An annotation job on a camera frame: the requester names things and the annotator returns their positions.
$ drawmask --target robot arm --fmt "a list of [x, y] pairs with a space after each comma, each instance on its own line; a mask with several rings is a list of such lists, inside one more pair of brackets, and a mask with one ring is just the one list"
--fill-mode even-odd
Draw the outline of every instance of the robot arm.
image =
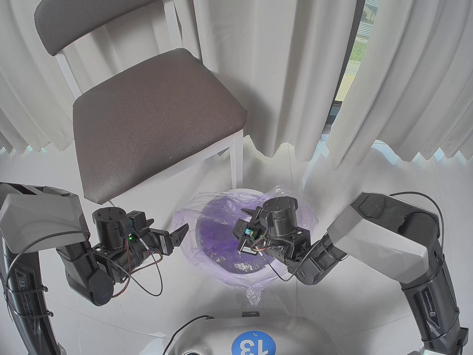
[[309, 232], [297, 226], [296, 210], [296, 199], [279, 197], [246, 211], [251, 221], [239, 220], [234, 228], [239, 250], [275, 257], [306, 285], [317, 284], [352, 255], [399, 281], [426, 350], [460, 352], [468, 328], [459, 323], [435, 214], [392, 196], [363, 192], [311, 245]]
[[[126, 214], [118, 207], [100, 208], [93, 219], [99, 243], [92, 247], [77, 195], [47, 186], [0, 183], [1, 281], [30, 355], [66, 354], [51, 328], [53, 313], [44, 300], [48, 289], [41, 280], [39, 250], [56, 248], [69, 286], [100, 306], [110, 301], [114, 285], [128, 277], [128, 259], [133, 271], [155, 251], [169, 256], [189, 228], [184, 225], [171, 234], [152, 229], [154, 220], [147, 220], [144, 212]], [[51, 233], [52, 238], [42, 240]]]

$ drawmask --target seat cushion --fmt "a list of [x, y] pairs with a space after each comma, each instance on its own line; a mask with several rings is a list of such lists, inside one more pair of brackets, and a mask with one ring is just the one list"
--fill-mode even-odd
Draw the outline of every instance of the seat cushion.
[[147, 59], [74, 103], [84, 197], [103, 204], [241, 130], [246, 111], [185, 49]]

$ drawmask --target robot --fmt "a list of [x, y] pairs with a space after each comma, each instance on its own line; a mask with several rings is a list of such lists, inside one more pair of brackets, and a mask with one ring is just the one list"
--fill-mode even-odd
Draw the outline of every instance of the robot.
[[[149, 256], [153, 265], [170, 255], [189, 228], [168, 233], [150, 228], [153, 220], [144, 212], [100, 208], [93, 213], [99, 243], [92, 247], [75, 194], [2, 183], [0, 206], [4, 295], [30, 355], [66, 354], [52, 331], [38, 251], [56, 248], [69, 286], [100, 306], [124, 291], [113, 295], [114, 284], [129, 282]], [[436, 214], [391, 195], [362, 192], [311, 244], [310, 233], [297, 225], [297, 208], [295, 198], [281, 196], [244, 210], [251, 219], [239, 220], [233, 230], [238, 250], [275, 258], [290, 273], [288, 279], [278, 275], [282, 280], [295, 276], [306, 285], [319, 283], [351, 255], [400, 283], [421, 334], [422, 355], [463, 352], [468, 328], [460, 326]], [[180, 335], [170, 355], [336, 354], [323, 330], [303, 317], [205, 317]]]

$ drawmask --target curtain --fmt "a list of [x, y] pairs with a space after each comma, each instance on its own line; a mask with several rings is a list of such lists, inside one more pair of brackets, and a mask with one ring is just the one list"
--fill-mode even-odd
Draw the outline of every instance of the curtain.
[[472, 0], [381, 0], [363, 61], [327, 140], [336, 169], [376, 139], [399, 157], [473, 155]]
[[[0, 34], [0, 144], [7, 150], [22, 151], [28, 144], [38, 150], [48, 142], [63, 149], [73, 139], [72, 94], [34, 28], [40, 1], [0, 1], [0, 22], [8, 24]], [[309, 160], [334, 98], [356, 1], [174, 4], [183, 46], [248, 111], [245, 133], [258, 150], [273, 156], [282, 142], [290, 142], [299, 160]], [[170, 49], [164, 10], [157, 2], [98, 28], [64, 52], [85, 92]]]

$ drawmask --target purple plastic bag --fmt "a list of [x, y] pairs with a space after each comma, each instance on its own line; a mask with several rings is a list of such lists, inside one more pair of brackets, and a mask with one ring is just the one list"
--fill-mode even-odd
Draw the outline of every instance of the purple plastic bag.
[[[204, 269], [230, 287], [246, 289], [252, 305], [261, 299], [262, 290], [277, 278], [261, 256], [240, 253], [233, 228], [239, 218], [249, 221], [242, 208], [255, 209], [264, 201], [288, 195], [298, 199], [296, 211], [298, 226], [313, 232], [318, 220], [311, 207], [294, 191], [277, 186], [265, 194], [251, 190], [222, 193], [199, 193], [184, 207], [174, 213], [173, 230], [189, 224], [189, 233], [181, 244], [181, 250], [189, 263]], [[280, 274], [287, 267], [265, 255]]]

